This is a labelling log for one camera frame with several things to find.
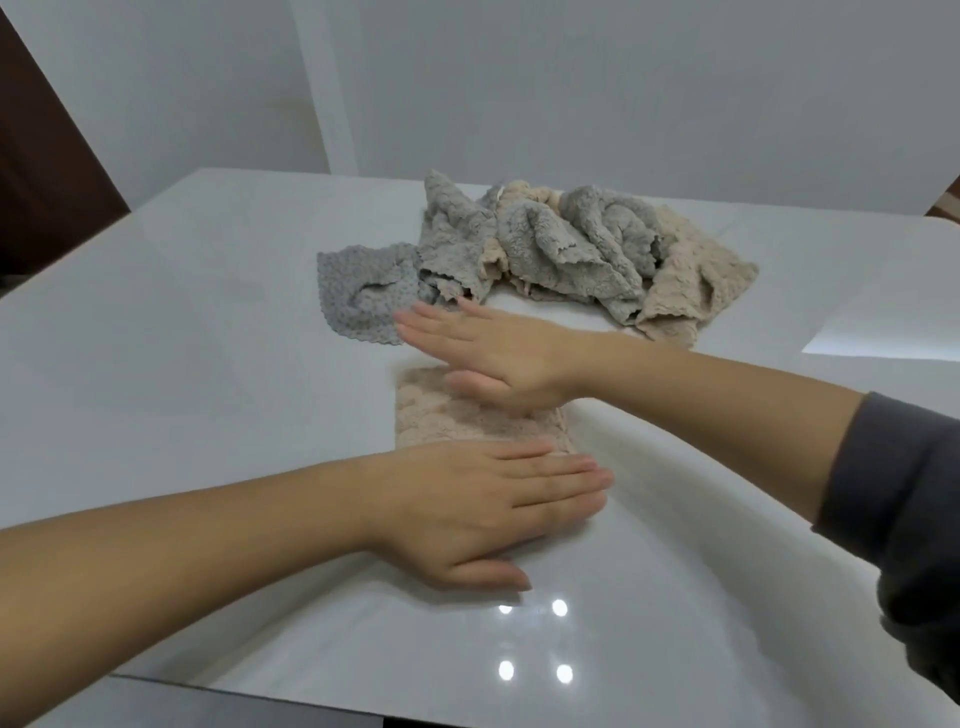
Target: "microfiber cloth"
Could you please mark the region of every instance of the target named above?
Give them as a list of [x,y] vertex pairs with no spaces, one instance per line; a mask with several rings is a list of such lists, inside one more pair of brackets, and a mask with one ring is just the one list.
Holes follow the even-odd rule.
[[670,207],[658,207],[657,217],[669,247],[636,327],[655,341],[690,349],[700,327],[747,290],[758,269]]
[[574,452],[561,409],[515,417],[447,390],[445,367],[410,369],[396,384],[396,447],[441,440],[551,439],[555,454]]
[[621,326],[688,349],[757,275],[669,207],[595,185],[561,193],[516,180],[473,201],[433,170],[424,189],[416,247],[319,256],[324,316],[338,333],[398,344],[394,311],[481,303],[506,279],[536,300],[600,303]]

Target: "pile of towels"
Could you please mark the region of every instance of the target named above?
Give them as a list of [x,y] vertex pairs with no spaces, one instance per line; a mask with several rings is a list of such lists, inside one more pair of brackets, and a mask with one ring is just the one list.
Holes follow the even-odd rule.
[[394,311],[460,296],[481,303],[503,280],[532,299],[602,305],[621,326],[689,349],[757,275],[682,215],[633,195],[519,180],[474,201],[436,171],[424,187],[418,245],[318,255],[321,304],[337,333],[399,344]]

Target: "gray sleeve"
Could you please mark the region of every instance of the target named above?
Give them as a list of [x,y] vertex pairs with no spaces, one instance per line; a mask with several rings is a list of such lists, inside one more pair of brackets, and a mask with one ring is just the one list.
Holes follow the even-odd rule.
[[814,531],[880,568],[884,628],[960,702],[960,421],[868,395]]

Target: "finger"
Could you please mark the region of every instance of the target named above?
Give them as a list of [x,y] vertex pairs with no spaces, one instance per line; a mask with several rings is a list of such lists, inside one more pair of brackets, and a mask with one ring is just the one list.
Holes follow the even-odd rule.
[[562,455],[511,460],[503,464],[503,474],[515,478],[571,475],[597,469],[597,461],[589,455]]
[[489,306],[480,305],[479,303],[471,301],[470,299],[465,299],[463,296],[457,299],[457,306],[467,315],[476,316],[480,319],[498,319],[505,315],[502,311],[498,311],[495,308],[490,308]]
[[423,301],[414,303],[413,310],[419,313],[420,316],[428,319],[436,319],[437,321],[456,321],[460,318],[460,316],[453,311],[447,311],[438,305],[430,305],[430,303],[424,303]]
[[466,370],[450,372],[444,380],[446,386],[458,395],[494,404],[503,402],[513,392],[507,382],[480,372]]
[[522,508],[540,503],[559,504],[571,498],[604,491],[612,485],[613,473],[608,470],[528,478],[517,482],[514,506]]
[[567,500],[515,508],[512,538],[515,543],[520,543],[558,533],[599,513],[606,504],[607,494],[596,491]]
[[527,592],[530,590],[530,578],[523,570],[509,561],[482,559],[468,561],[453,567],[441,577],[444,586],[456,589],[475,589],[482,591],[510,590]]
[[487,445],[487,454],[495,460],[519,460],[525,457],[542,457],[556,448],[549,438],[522,442],[493,442]]
[[462,320],[457,318],[452,321],[445,321],[421,316],[417,311],[398,311],[394,314],[394,321],[417,331],[436,334],[447,339],[460,339],[462,341],[472,339],[469,335],[469,328],[464,327]]
[[419,349],[421,352],[455,367],[466,369],[475,357],[475,348],[467,341],[449,339],[433,333],[424,333],[405,324],[397,324],[396,333],[399,334],[401,340],[414,349]]

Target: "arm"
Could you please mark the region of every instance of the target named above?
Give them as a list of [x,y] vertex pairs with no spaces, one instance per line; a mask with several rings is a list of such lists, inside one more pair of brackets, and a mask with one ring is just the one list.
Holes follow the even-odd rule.
[[508,408],[604,400],[672,432],[813,521],[863,395],[804,376],[576,331],[463,302],[398,315],[405,341],[462,371],[449,383]]
[[548,451],[442,443],[0,531],[0,725],[25,725],[191,622],[353,551],[441,587],[529,589],[518,567],[483,557],[592,515],[612,478]]
[[808,521],[863,395],[805,376],[593,334],[576,388],[687,441]]

